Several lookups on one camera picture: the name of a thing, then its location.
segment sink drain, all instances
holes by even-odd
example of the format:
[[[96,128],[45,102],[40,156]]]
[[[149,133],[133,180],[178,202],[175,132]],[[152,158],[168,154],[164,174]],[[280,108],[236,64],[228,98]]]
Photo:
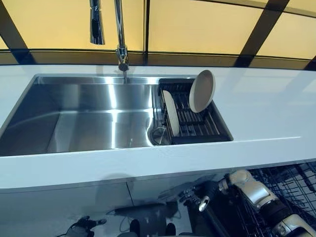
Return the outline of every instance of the sink drain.
[[[150,133],[153,145],[170,145],[166,127],[157,127]]]

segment black dish rack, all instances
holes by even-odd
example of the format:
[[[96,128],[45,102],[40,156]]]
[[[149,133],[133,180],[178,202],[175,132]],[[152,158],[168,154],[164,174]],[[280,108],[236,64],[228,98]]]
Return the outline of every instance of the black dish rack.
[[[232,141],[227,126],[225,125],[215,103],[200,113],[194,113],[189,106],[189,95],[193,79],[160,79],[158,95],[160,97],[161,112],[171,144],[188,144],[204,142]],[[168,91],[175,103],[180,125],[179,135],[174,136],[170,126],[163,90]]]
[[[250,170],[293,213],[316,230],[316,162]],[[247,237],[272,237],[271,228],[244,198],[238,198],[237,212]]]

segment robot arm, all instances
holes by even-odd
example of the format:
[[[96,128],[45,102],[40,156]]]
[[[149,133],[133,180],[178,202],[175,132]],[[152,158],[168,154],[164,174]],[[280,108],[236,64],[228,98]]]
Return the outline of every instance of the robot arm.
[[[249,171],[236,171],[219,182],[219,190],[228,193],[231,186],[238,187],[248,203],[272,227],[277,237],[295,234],[298,237],[316,237],[316,232],[299,215],[293,214],[263,183],[256,181]]]

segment white cabinet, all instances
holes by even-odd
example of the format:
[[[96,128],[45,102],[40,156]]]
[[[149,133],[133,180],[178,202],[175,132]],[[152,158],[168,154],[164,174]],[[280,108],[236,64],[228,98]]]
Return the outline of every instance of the white cabinet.
[[[132,206],[126,183],[1,193],[0,223],[71,218]]]
[[[155,203],[160,201],[168,201],[168,199],[159,199],[159,195],[177,195],[180,191],[189,188],[192,184],[189,182],[194,182],[200,179],[203,180],[220,180],[224,176],[224,173],[210,174],[195,174],[195,175],[181,175],[176,177],[166,177],[166,178],[152,178],[148,180],[136,180],[128,182],[128,188],[130,190],[131,197],[135,206]]]

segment robotic hand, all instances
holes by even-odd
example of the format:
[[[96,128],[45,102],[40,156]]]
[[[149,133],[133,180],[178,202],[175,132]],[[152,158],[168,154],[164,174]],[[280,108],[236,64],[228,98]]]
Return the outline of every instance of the robotic hand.
[[[91,231],[92,228],[103,225],[106,223],[106,219],[101,219],[98,221],[90,220],[89,216],[84,216],[80,218],[76,223],[72,224],[65,234],[59,235],[57,237],[93,237],[94,232]]]
[[[238,187],[248,203],[259,212],[277,237],[316,237],[316,231],[299,215],[293,214],[264,184],[249,171],[239,170],[219,182],[219,190],[227,194],[231,186]]]

